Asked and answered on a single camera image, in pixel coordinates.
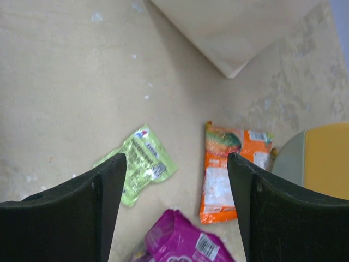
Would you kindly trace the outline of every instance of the product image on orange packet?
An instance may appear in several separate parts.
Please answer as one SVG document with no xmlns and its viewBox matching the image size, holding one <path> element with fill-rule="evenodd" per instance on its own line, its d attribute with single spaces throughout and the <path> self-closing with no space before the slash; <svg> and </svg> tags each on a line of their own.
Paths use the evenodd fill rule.
<svg viewBox="0 0 349 262">
<path fill-rule="evenodd" d="M 272 137 L 267 133 L 217 127 L 212 122 L 206 124 L 201 223 L 225 222 L 237 218 L 227 169 L 228 154 L 239 153 L 266 169 L 271 149 Z"/>
</svg>

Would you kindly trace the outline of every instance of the beige box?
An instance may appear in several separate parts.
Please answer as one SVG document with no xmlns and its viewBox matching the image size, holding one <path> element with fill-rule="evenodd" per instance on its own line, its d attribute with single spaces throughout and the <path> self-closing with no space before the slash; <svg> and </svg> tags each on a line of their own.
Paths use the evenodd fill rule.
<svg viewBox="0 0 349 262">
<path fill-rule="evenodd" d="M 152 0 L 227 77 L 234 78 L 321 0 Z"/>
</svg>

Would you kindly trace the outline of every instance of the plastic wrapper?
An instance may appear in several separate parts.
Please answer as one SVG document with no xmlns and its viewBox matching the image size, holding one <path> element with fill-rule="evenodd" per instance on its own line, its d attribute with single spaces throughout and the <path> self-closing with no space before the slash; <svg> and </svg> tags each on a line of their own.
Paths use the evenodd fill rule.
<svg viewBox="0 0 349 262">
<path fill-rule="evenodd" d="M 234 262 L 221 240 L 166 210 L 126 262 Z"/>
<path fill-rule="evenodd" d="M 227 170 L 228 154 L 239 153 L 266 169 L 271 149 L 272 137 L 267 133 L 217 127 L 212 122 L 206 124 L 201 223 L 225 222 L 237 218 Z"/>
<path fill-rule="evenodd" d="M 122 147 L 114 149 L 97 166 L 116 153 L 124 153 L 127 158 L 126 179 L 121 202 L 133 206 L 143 188 L 149 183 L 160 183 L 177 170 L 169 154 L 151 129 L 144 125 L 129 136 Z"/>
</svg>

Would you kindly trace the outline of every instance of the green packet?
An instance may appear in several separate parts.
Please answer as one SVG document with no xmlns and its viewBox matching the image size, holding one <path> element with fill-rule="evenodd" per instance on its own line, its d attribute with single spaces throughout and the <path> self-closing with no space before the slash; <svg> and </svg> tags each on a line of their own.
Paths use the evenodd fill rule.
<svg viewBox="0 0 349 262">
<path fill-rule="evenodd" d="M 126 139 L 122 147 L 111 151 L 93 167 L 116 153 L 124 153 L 127 159 L 126 179 L 121 197 L 121 202 L 127 206 L 136 203 L 146 185 L 165 181 L 177 170 L 176 164 L 147 125 L 138 129 Z"/>
</svg>

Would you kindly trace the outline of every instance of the beige tabletop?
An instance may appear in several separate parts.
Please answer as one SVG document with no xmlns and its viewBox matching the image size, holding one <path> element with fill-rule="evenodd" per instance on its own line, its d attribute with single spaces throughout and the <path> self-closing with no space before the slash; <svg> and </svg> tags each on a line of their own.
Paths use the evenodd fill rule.
<svg viewBox="0 0 349 262">
<path fill-rule="evenodd" d="M 199 225 L 204 123 L 268 131 L 349 119 L 349 84 L 328 2 L 225 79 L 148 1 L 0 3 L 0 201 L 87 171 L 147 123 L 179 166 L 121 206 L 121 262 L 167 208 Z M 245 261 L 237 221 L 217 233 Z"/>
</svg>

